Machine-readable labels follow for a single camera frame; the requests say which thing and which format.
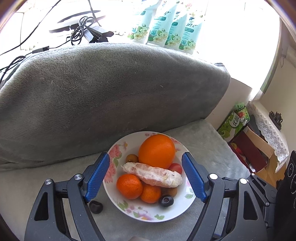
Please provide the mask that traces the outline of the large red tomato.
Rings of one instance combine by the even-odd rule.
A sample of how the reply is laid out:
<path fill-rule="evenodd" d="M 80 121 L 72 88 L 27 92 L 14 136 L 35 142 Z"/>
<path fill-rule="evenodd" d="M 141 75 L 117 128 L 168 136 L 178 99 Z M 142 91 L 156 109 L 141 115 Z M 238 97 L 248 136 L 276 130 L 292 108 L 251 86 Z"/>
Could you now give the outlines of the large red tomato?
<path fill-rule="evenodd" d="M 172 172 L 178 172 L 180 175 L 183 172 L 182 166 L 178 163 L 172 163 L 168 169 Z"/>

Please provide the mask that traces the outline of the mandarin orange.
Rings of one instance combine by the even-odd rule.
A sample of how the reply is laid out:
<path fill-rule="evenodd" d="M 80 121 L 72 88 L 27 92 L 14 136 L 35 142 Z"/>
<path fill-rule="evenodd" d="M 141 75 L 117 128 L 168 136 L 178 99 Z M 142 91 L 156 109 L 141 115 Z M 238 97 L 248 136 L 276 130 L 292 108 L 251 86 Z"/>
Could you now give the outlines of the mandarin orange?
<path fill-rule="evenodd" d="M 140 199 L 148 204 L 153 204 L 158 202 L 162 196 L 162 190 L 159 186 L 152 186 L 146 183 L 142 183 L 143 191 L 140 195 Z"/>
<path fill-rule="evenodd" d="M 116 188 L 125 198 L 130 200 L 140 197 L 143 191 L 141 181 L 133 174 L 121 175 L 116 182 Z"/>

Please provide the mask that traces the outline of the dark plum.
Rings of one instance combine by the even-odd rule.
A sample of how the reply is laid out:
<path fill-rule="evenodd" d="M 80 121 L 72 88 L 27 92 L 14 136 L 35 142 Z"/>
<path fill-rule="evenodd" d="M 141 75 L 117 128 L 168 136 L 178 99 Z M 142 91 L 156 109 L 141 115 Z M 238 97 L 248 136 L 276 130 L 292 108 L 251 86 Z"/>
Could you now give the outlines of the dark plum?
<path fill-rule="evenodd" d="M 103 204 L 96 200 L 89 202 L 89 209 L 93 214 L 100 214 L 103 211 Z"/>
<path fill-rule="evenodd" d="M 164 195 L 159 199 L 159 205 L 161 207 L 170 207 L 174 204 L 174 198 L 170 195 Z"/>

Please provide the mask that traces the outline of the peeled pomelo segment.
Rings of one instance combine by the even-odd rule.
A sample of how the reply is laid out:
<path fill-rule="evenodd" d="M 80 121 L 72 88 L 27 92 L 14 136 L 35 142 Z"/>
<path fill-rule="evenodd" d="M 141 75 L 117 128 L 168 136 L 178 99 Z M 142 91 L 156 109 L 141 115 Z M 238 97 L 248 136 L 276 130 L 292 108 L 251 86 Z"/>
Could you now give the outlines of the peeled pomelo segment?
<path fill-rule="evenodd" d="M 133 174 L 144 183 L 152 186 L 177 188 L 183 182 L 181 174 L 168 169 L 134 162 L 128 162 L 121 167 L 125 173 Z"/>

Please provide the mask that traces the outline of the brown longan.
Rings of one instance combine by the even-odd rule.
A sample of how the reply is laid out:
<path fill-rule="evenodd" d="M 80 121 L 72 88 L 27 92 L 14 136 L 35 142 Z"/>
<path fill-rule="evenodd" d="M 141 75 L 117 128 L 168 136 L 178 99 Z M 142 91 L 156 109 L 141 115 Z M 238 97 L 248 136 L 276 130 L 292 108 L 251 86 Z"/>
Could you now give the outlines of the brown longan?
<path fill-rule="evenodd" d="M 138 162 L 138 156 L 135 154 L 129 154 L 126 156 L 125 162 L 133 162 L 133 163 L 137 163 Z"/>
<path fill-rule="evenodd" d="M 162 188 L 162 196 L 169 195 L 171 197 L 175 197 L 178 193 L 177 188 Z"/>

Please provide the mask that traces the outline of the cardboard box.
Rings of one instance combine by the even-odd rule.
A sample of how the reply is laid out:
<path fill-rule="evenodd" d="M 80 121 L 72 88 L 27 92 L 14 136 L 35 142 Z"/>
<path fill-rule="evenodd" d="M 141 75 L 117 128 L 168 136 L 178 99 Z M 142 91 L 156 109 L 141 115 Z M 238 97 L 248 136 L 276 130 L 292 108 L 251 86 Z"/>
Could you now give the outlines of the cardboard box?
<path fill-rule="evenodd" d="M 258 173 L 266 168 L 274 156 L 274 148 L 249 126 L 240 131 L 228 144 L 250 173 Z"/>

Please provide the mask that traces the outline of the large orange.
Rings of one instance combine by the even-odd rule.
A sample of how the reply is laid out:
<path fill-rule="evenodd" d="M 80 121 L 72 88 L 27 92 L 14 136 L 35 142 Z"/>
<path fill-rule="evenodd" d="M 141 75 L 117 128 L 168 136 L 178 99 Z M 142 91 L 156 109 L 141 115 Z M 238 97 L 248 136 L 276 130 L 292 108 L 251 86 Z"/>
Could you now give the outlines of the large orange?
<path fill-rule="evenodd" d="M 173 141 L 162 134 L 148 137 L 140 146 L 138 161 L 152 167 L 168 169 L 175 158 Z"/>

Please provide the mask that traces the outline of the white lace cloth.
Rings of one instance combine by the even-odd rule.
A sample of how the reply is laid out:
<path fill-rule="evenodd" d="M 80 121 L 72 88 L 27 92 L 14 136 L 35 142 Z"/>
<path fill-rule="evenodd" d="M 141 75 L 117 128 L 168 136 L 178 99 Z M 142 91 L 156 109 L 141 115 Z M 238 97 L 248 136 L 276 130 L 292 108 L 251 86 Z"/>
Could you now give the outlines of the white lace cloth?
<path fill-rule="evenodd" d="M 280 131 L 269 117 L 269 111 L 259 101 L 249 101 L 247 104 L 249 114 L 254 115 L 255 122 L 264 136 L 267 143 L 274 149 L 274 154 L 277 157 L 277 173 L 290 156 L 288 144 L 285 135 Z"/>

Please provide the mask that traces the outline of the floral white ceramic plate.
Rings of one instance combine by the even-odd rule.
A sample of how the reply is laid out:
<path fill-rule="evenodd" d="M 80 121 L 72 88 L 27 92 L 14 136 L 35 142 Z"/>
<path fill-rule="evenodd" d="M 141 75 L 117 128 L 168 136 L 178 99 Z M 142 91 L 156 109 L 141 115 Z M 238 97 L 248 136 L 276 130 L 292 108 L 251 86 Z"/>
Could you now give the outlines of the floral white ceramic plate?
<path fill-rule="evenodd" d="M 108 151 L 110 165 L 103 180 L 112 203 L 126 215 L 163 222 L 184 213 L 196 198 L 182 168 L 188 149 L 156 132 L 136 132 Z"/>

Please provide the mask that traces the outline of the green snack bag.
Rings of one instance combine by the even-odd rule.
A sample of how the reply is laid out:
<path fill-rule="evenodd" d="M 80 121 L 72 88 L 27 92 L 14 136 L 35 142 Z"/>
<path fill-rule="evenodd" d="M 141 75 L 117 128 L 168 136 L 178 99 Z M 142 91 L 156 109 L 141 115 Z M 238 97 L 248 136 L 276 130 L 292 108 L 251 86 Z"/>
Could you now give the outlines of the green snack bag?
<path fill-rule="evenodd" d="M 244 103 L 234 106 L 224 123 L 218 129 L 218 134 L 226 142 L 230 142 L 250 121 L 250 116 Z"/>

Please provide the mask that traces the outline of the grey sofa back cushion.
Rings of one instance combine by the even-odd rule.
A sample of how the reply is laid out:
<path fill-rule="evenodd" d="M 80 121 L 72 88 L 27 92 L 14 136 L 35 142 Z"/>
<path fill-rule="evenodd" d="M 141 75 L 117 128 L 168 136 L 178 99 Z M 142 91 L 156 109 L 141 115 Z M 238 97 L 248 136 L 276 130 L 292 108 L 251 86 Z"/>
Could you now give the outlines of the grey sofa back cushion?
<path fill-rule="evenodd" d="M 1 85 L 1 169 L 88 156 L 129 133 L 205 119 L 229 83 L 221 63 L 149 45 L 98 43 L 32 55 Z"/>

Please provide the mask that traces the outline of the dark figurine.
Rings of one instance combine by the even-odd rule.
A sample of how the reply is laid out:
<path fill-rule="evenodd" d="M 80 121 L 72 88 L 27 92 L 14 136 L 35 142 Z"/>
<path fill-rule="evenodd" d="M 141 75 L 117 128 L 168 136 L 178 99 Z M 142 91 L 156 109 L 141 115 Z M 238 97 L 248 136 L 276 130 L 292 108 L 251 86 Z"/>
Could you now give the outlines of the dark figurine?
<path fill-rule="evenodd" d="M 269 118 L 271 119 L 271 121 L 273 122 L 273 124 L 277 127 L 278 130 L 281 130 L 281 124 L 283 122 L 281 113 L 274 113 L 273 111 L 271 111 L 269 113 Z"/>

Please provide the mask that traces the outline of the green floral wipes pack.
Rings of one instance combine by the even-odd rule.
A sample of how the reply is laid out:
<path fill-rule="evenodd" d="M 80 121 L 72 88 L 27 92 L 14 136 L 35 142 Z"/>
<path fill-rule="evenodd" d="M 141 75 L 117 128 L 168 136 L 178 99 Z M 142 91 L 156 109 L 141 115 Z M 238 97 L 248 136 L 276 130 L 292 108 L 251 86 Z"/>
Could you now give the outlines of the green floral wipes pack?
<path fill-rule="evenodd" d="M 149 1 L 143 5 L 132 20 L 128 29 L 127 39 L 130 42 L 146 44 L 150 32 L 151 21 L 154 18 L 161 1 Z"/>

